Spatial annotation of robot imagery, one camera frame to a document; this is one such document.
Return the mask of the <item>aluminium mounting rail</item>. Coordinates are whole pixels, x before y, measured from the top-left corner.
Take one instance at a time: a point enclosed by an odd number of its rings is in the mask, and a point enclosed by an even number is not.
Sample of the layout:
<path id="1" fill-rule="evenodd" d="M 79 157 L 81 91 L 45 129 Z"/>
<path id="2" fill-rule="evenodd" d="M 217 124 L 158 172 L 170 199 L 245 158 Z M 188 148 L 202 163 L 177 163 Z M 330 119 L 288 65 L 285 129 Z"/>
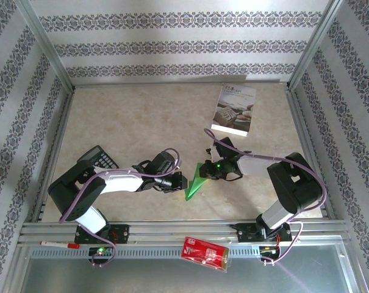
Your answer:
<path id="1" fill-rule="evenodd" d="M 343 220 L 321 218 L 301 219 L 303 231 L 298 243 L 307 241 L 331 243 L 333 240 L 350 241 L 350 235 Z M 128 245 L 177 245 L 185 236 L 216 244 L 238 244 L 238 232 L 230 226 L 232 220 L 178 220 L 178 221 L 140 221 L 127 222 Z M 37 246 L 41 241 L 71 242 L 76 235 L 76 223 L 26 223 L 22 226 L 17 240 L 19 246 Z"/>

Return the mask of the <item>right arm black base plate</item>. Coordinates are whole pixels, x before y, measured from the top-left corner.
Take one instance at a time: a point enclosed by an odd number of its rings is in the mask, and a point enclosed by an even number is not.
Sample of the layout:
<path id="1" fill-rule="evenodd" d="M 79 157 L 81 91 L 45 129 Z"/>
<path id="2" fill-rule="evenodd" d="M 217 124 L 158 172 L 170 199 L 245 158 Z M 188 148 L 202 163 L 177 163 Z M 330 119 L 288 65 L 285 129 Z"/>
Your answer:
<path id="1" fill-rule="evenodd" d="M 270 230 L 262 228 L 257 223 L 236 223 L 230 225 L 236 231 L 237 239 L 241 242 L 276 242 L 291 241 L 292 233 L 287 223 Z"/>

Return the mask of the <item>green square paper sheet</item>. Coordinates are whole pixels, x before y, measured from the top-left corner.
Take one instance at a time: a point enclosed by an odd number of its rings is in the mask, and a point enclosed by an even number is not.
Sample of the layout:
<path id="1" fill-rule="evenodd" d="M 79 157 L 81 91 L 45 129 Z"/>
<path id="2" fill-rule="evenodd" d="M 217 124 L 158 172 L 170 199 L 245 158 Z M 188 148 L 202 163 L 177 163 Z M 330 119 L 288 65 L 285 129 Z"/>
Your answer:
<path id="1" fill-rule="evenodd" d="M 185 200 L 189 201 L 193 198 L 194 194 L 202 187 L 202 185 L 206 182 L 207 178 L 201 177 L 199 173 L 200 167 L 203 163 L 197 163 L 196 170 L 194 173 L 194 177 L 191 181 L 188 182 L 188 188 L 185 189 Z"/>

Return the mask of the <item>aluminium table edge rail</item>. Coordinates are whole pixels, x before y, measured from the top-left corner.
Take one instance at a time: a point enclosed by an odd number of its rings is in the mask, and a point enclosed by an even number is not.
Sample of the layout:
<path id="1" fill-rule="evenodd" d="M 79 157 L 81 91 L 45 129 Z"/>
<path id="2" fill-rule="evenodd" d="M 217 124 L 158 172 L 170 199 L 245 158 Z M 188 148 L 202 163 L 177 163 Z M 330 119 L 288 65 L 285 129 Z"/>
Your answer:
<path id="1" fill-rule="evenodd" d="M 121 87 L 157 87 L 157 86 L 174 86 L 174 85 L 222 85 L 223 83 L 250 85 L 250 84 L 285 84 L 288 82 L 282 82 L 277 79 L 259 79 L 259 80 L 247 80 L 247 81 L 184 81 L 184 82 L 144 82 L 144 83 L 113 83 L 113 84 L 79 84 L 75 85 L 74 89 L 109 89 L 109 88 L 121 88 Z"/>
<path id="2" fill-rule="evenodd" d="M 315 171 L 323 180 L 324 184 L 326 184 L 326 180 L 324 179 L 321 171 L 321 166 L 318 164 L 315 148 L 312 145 L 310 132 L 308 131 L 306 121 L 299 106 L 299 101 L 294 91 L 290 90 L 289 88 L 286 90 L 286 96 L 304 156 L 309 165 L 312 167 L 312 170 Z"/>
<path id="3" fill-rule="evenodd" d="M 65 135 L 66 124 L 68 122 L 68 118 L 70 115 L 71 105 L 74 99 L 75 88 L 71 93 L 68 94 L 66 99 L 63 102 L 63 106 L 61 108 L 60 117 L 58 120 L 58 125 L 56 127 L 56 131 L 54 133 L 52 145 L 49 149 L 48 158 L 46 160 L 46 164 L 43 166 L 43 173 L 41 177 L 41 182 L 38 187 L 38 194 L 30 215 L 28 216 L 26 222 L 39 222 L 41 217 L 41 209 L 42 206 L 45 205 L 47 199 L 47 189 L 52 181 L 54 176 L 54 172 L 56 169 L 58 156 L 60 153 L 60 148 L 62 145 L 62 140 Z"/>

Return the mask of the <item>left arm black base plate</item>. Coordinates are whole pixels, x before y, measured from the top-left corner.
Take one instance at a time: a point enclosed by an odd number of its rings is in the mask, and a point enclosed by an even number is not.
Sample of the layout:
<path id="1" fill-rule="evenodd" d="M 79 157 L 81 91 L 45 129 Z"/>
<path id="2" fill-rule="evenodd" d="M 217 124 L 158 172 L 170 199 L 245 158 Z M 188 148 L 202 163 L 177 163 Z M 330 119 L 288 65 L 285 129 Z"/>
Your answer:
<path id="1" fill-rule="evenodd" d="M 111 241 L 114 244 L 126 244 L 129 237 L 129 225 L 107 224 L 101 231 L 96 233 L 97 236 Z M 83 228 L 77 227 L 74 237 L 76 244 L 103 244 L 104 241 L 99 240 L 88 234 Z"/>

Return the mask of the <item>grey metal sheet shelf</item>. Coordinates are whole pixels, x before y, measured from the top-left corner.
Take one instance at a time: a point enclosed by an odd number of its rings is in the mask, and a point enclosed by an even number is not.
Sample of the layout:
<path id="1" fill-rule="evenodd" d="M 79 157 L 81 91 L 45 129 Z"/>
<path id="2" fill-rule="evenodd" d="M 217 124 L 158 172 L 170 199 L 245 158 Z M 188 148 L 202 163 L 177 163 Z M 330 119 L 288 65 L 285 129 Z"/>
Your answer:
<path id="1" fill-rule="evenodd" d="M 231 258 L 226 272 L 179 259 L 31 259 L 21 293 L 362 293 L 341 245 L 297 246 L 275 265 Z"/>

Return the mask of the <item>aluminium frame post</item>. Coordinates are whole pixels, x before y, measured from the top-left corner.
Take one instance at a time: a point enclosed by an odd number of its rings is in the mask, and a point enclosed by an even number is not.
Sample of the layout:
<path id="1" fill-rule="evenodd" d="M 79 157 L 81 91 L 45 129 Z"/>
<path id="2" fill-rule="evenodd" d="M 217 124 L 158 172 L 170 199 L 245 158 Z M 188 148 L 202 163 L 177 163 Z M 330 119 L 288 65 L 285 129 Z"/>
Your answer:
<path id="1" fill-rule="evenodd" d="M 289 90 L 293 90 L 298 85 L 302 75 L 304 74 L 306 68 L 309 66 L 313 55 L 317 51 L 318 47 L 321 45 L 326 33 L 332 24 L 334 18 L 342 6 L 345 0 L 329 0 L 325 10 L 318 22 L 318 25 L 314 29 L 306 48 L 302 56 L 300 57 L 291 78 L 289 79 L 287 86 Z"/>
<path id="2" fill-rule="evenodd" d="M 62 84 L 65 86 L 67 92 L 74 92 L 74 84 L 71 82 L 71 78 L 63 65 L 52 41 L 49 39 L 43 25 L 29 0 L 14 0 L 18 10 L 21 12 L 26 23 L 30 27 L 31 31 L 35 35 L 35 38 L 40 45 L 42 51 L 48 58 L 50 64 L 53 66 L 54 71 L 60 78 Z"/>

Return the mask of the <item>white paperback book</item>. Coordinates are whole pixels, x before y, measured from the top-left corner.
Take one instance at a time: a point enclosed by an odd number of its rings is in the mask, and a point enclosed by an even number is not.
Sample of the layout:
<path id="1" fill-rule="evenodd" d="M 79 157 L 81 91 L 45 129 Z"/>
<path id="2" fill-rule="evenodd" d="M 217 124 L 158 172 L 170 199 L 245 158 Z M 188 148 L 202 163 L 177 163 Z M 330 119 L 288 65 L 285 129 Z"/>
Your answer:
<path id="1" fill-rule="evenodd" d="M 257 90 L 245 85 L 224 83 L 211 129 L 247 137 L 251 127 Z"/>

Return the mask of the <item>small control board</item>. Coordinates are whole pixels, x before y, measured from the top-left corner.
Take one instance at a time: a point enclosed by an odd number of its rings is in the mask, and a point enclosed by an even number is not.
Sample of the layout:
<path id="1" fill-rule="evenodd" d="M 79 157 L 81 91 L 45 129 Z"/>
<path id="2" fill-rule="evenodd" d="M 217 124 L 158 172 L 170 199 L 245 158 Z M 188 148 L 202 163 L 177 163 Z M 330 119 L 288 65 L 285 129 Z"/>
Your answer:
<path id="1" fill-rule="evenodd" d="M 260 246 L 259 249 L 260 257 L 262 260 L 276 260 L 281 256 L 281 249 L 279 244 L 274 246 Z"/>
<path id="2" fill-rule="evenodd" d="M 112 256 L 112 247 L 90 247 L 88 257 L 92 258 L 110 258 Z"/>

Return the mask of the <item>red white marker pen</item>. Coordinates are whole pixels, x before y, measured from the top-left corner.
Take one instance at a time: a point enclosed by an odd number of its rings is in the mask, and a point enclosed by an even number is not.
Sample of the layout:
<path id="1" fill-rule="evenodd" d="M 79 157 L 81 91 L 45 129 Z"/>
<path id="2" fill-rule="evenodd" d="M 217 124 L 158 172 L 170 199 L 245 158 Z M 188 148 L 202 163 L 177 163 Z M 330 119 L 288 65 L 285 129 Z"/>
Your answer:
<path id="1" fill-rule="evenodd" d="M 72 243 L 41 241 L 40 245 L 45 246 L 45 247 L 69 248 L 69 249 L 75 249 L 75 250 L 80 249 L 79 244 L 72 244 Z"/>

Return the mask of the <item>red snack packet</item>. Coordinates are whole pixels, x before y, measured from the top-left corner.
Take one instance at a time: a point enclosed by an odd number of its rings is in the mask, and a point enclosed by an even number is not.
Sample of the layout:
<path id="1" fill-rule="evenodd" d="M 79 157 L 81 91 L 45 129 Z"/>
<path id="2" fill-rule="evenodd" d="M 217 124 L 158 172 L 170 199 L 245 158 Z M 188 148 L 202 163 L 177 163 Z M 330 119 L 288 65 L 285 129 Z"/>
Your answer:
<path id="1" fill-rule="evenodd" d="M 229 249 L 187 236 L 182 247 L 181 259 L 226 272 L 229 262 Z"/>

